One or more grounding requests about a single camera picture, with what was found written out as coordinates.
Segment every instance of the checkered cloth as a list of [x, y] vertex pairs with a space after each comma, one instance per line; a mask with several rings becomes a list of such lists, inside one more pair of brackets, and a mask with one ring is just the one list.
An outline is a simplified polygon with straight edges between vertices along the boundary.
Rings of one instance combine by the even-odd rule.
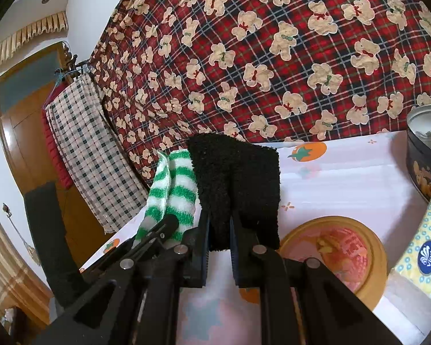
[[406, 128], [431, 103], [420, 0], [121, 0], [91, 64], [135, 168], [194, 133], [251, 143]]
[[58, 150], [70, 176], [106, 233], [120, 230], [146, 205], [147, 192], [104, 119], [89, 74], [46, 107]]

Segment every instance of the orange tin lid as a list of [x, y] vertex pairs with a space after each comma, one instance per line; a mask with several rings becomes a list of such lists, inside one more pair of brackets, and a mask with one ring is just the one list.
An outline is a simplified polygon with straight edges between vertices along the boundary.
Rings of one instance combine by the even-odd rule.
[[[283, 258], [323, 262], [364, 304], [375, 309], [387, 280], [386, 253], [380, 239], [357, 220], [323, 216], [292, 230], [278, 250]], [[259, 291], [240, 289], [246, 301], [258, 303]]]

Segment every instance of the striped curtain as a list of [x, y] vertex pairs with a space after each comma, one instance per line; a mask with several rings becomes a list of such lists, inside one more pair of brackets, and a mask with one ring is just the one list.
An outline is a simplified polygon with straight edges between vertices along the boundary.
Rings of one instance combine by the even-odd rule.
[[0, 43], [0, 65], [13, 57], [15, 52], [19, 50], [24, 43], [27, 43], [34, 37], [44, 32], [59, 32], [67, 29], [68, 24], [65, 11], [52, 14], [21, 28]]
[[17, 306], [37, 326], [49, 323], [49, 288], [27, 266], [0, 224], [0, 318]]

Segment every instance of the vinda logo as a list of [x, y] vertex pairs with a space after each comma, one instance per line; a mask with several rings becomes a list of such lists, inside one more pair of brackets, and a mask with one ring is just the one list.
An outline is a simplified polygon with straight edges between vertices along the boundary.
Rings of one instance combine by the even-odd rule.
[[431, 240], [428, 240], [420, 248], [418, 253], [418, 268], [423, 275], [431, 274]]

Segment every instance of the black fuzzy sock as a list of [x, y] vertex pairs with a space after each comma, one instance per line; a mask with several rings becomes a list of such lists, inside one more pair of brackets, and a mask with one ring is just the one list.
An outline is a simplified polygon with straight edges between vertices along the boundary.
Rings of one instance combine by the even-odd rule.
[[279, 248], [279, 163], [276, 150], [218, 134], [187, 141], [201, 207], [210, 214], [210, 250], [230, 248], [230, 216], [239, 211], [243, 227], [259, 242]]

